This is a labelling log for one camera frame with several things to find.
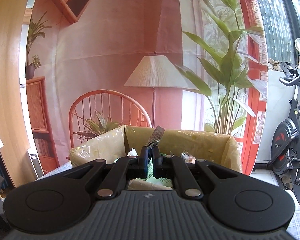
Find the exercise bike flywheel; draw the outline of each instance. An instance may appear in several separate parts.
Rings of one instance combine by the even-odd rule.
[[[271,145],[271,158],[276,155],[276,153],[280,150],[283,143],[292,135],[293,127],[290,127],[287,120],[281,122],[277,129],[274,132],[274,136],[272,139]],[[293,142],[289,143],[287,149],[293,148]],[[274,161],[272,165],[272,170],[275,174],[282,175],[288,171],[288,160],[286,158],[286,151],[283,151],[281,155]]]

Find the lampshade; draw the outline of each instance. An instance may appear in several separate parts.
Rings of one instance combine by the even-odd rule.
[[[195,88],[164,55],[144,56],[124,86]]]

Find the plaid fabric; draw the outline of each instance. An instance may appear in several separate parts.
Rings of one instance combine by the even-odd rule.
[[[50,171],[49,173],[47,173],[46,175],[43,175],[41,178],[39,179],[44,179],[46,177],[50,177],[52,175],[55,175],[55,174],[58,174],[60,172],[63,172],[63,171],[66,171],[66,170],[69,170],[69,169],[72,169],[72,165],[71,165],[71,162],[68,162],[68,163],[65,163],[63,165],[61,165],[60,167],[54,169],[53,171]]]
[[[294,212],[293,217],[290,221],[290,224],[287,228],[287,232],[290,235],[292,235],[295,239],[300,240],[300,205],[291,190],[286,189],[285,191],[290,194],[290,196],[293,198],[293,201],[295,204],[295,212]]]

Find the printed backdrop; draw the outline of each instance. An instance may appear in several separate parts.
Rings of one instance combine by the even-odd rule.
[[[252,170],[267,98],[257,0],[35,0],[26,77],[45,173],[121,124],[233,135]]]

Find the tiled floor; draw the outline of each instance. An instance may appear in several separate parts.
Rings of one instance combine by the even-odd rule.
[[[263,180],[264,182],[278,186],[278,182],[271,170],[256,170],[250,174],[255,179]]]

